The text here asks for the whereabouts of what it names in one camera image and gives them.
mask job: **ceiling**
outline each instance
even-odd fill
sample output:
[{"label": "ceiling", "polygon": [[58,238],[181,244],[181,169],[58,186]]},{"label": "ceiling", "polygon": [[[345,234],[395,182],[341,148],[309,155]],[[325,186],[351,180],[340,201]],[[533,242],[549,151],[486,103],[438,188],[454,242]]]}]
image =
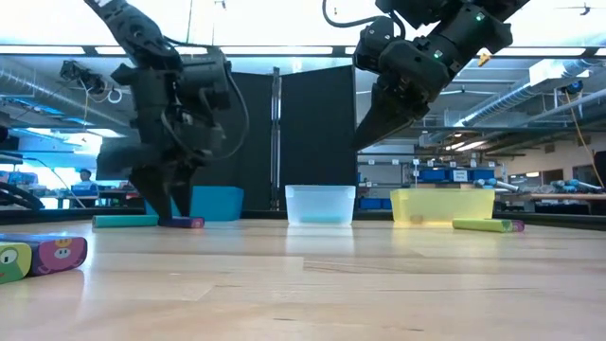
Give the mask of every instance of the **ceiling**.
[{"label": "ceiling", "polygon": [[[221,4],[216,4],[221,1],[215,0],[172,0],[170,5],[167,1],[129,2],[147,13],[166,35],[199,44],[356,45],[359,39],[359,27],[339,29],[326,24],[321,14],[320,0],[225,0],[225,9]],[[565,9],[582,7],[583,4],[593,7],[584,16],[580,15],[582,9]],[[380,14],[372,0],[333,0],[329,1],[329,8],[332,9],[331,16],[335,20],[344,22]],[[3,4],[3,12],[11,15],[0,21],[0,45],[116,44],[107,27],[82,0],[10,1]],[[512,23],[516,46],[574,46],[594,42],[594,38],[603,30],[605,18],[606,1],[603,0],[531,0],[509,21]],[[422,27],[415,31],[407,27],[406,37],[411,39],[430,29],[431,27]],[[58,73],[66,58],[16,56],[10,59],[32,70],[32,73],[45,75],[59,83]],[[107,79],[121,63],[129,63],[122,58],[71,59]],[[274,67],[278,67],[282,74],[289,74],[350,64],[350,59],[328,57],[235,57],[230,60],[234,71],[256,74],[270,74]],[[444,89],[448,95],[440,96],[432,103],[430,113],[418,125],[443,125],[445,112],[468,111],[490,96],[506,93],[514,83],[528,77],[529,67],[536,62],[538,60],[493,60],[479,67],[478,61],[472,61]],[[356,72],[359,121],[364,118],[370,106],[369,91],[375,80],[376,76],[371,73],[360,70]],[[605,82],[603,77],[594,76],[588,81],[587,90],[601,89],[606,86]],[[465,90],[465,93],[455,93],[461,90]],[[540,113],[544,109],[544,99],[535,98],[517,109],[526,110],[529,114]],[[104,103],[102,109],[124,120],[134,116],[128,95],[119,104]],[[81,113],[71,115],[79,117]],[[23,118],[27,119],[28,124],[47,123],[43,117],[33,113],[21,117]],[[90,118],[91,122],[98,124],[109,123],[99,117]],[[417,138],[420,134],[420,131],[402,131],[393,139]]]}]

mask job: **translucent yellow bin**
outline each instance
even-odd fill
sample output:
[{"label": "translucent yellow bin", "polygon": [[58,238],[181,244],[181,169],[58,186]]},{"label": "translucent yellow bin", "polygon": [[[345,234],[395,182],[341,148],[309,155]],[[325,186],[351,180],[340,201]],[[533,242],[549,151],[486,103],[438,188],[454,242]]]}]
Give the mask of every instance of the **translucent yellow bin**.
[{"label": "translucent yellow bin", "polygon": [[493,189],[411,188],[391,191],[399,224],[450,224],[453,219],[490,219]]}]

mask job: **wooden table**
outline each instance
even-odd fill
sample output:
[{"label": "wooden table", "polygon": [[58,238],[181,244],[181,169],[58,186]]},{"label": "wooden table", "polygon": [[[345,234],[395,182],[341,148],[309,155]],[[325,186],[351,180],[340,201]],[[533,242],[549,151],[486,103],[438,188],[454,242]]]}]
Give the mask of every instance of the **wooden table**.
[{"label": "wooden table", "polygon": [[0,226],[90,241],[79,271],[0,286],[2,340],[601,340],[606,234],[209,223]]}]

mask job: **wall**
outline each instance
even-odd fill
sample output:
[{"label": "wall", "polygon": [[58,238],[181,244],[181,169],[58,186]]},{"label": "wall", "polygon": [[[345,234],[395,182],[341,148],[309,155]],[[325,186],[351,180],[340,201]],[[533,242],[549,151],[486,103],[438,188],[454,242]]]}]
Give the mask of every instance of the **wall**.
[{"label": "wall", "polygon": [[[591,144],[588,147],[593,152],[606,151],[606,134],[591,135]],[[524,150],[523,153],[526,156],[499,160],[507,166],[509,175],[562,169],[563,180],[569,180],[573,178],[574,167],[591,163],[585,149],[571,140],[557,142],[554,153],[545,153],[544,146],[540,146],[539,150]]]}]

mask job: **cartoon face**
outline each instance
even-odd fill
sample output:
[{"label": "cartoon face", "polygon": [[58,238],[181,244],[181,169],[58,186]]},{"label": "cartoon face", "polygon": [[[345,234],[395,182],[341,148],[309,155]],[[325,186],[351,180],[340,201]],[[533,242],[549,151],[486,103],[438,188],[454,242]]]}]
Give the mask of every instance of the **cartoon face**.
[{"label": "cartoon face", "polygon": [[42,242],[38,249],[42,273],[69,270],[80,266],[86,257],[84,238],[62,239]]},{"label": "cartoon face", "polygon": [[0,243],[0,283],[23,278],[29,271],[31,249],[21,243]]}]

